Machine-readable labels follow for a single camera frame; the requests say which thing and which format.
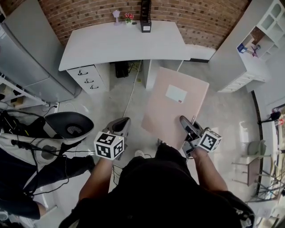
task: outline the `hand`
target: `hand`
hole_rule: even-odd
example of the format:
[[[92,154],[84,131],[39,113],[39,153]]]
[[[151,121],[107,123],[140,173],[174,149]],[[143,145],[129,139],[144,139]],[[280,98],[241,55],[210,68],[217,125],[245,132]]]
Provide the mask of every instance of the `hand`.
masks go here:
[[[194,149],[194,151],[191,152],[191,156],[193,158],[202,158],[202,157],[205,157],[205,156],[208,156],[208,153],[206,150],[204,150],[203,148],[201,147],[196,147]]]

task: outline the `white cable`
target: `white cable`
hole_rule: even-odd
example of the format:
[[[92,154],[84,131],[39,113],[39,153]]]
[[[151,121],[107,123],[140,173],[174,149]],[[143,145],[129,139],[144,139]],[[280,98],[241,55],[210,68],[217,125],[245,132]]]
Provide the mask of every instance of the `white cable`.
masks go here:
[[[137,72],[137,75],[135,76],[135,79],[134,79],[134,86],[135,86],[135,82],[137,81],[137,77],[138,77],[138,74],[139,74],[139,69],[140,69],[140,67],[141,67],[141,64],[142,64],[142,60],[140,61],[139,66],[138,66],[138,72]],[[130,104],[130,100],[131,100],[132,95],[133,95],[133,92],[134,92],[134,86],[133,86],[132,93],[130,94],[130,99],[129,99],[128,105],[126,106],[126,110],[128,109],[129,104]]]
[[[73,106],[74,110],[77,112],[77,110],[76,110],[76,108],[74,107],[74,105],[73,105],[72,103],[70,103],[70,102],[66,103],[66,104],[63,106],[63,112],[64,112],[64,110],[65,110],[65,107],[66,107],[67,105],[69,105],[69,104],[71,104],[71,105]]]

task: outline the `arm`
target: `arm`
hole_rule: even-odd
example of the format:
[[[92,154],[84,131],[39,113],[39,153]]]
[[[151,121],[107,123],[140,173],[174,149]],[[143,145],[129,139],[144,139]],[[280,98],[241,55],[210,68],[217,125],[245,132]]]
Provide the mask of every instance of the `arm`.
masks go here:
[[[99,198],[107,195],[112,175],[113,161],[100,158],[91,176],[80,190],[79,201],[83,198]]]
[[[197,147],[191,155],[195,160],[200,186],[210,191],[228,190],[224,179],[218,173],[208,153],[204,149]]]

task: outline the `shoe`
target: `shoe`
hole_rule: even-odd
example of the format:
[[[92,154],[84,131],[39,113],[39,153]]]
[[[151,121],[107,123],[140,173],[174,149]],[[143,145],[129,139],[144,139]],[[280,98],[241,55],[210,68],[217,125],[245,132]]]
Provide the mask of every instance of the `shoe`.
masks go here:
[[[146,158],[144,153],[141,151],[141,150],[137,150],[135,153],[134,153],[134,157],[143,157],[144,159]]]

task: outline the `black shirt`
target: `black shirt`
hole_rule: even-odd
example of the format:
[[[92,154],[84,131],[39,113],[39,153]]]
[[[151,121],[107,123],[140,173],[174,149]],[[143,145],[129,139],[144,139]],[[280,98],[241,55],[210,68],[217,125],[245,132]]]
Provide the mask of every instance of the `black shirt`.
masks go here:
[[[228,191],[202,188],[175,162],[138,158],[130,163],[112,192],[101,199],[81,200],[60,228],[172,223],[240,228],[244,215],[253,224],[253,212],[240,199]]]

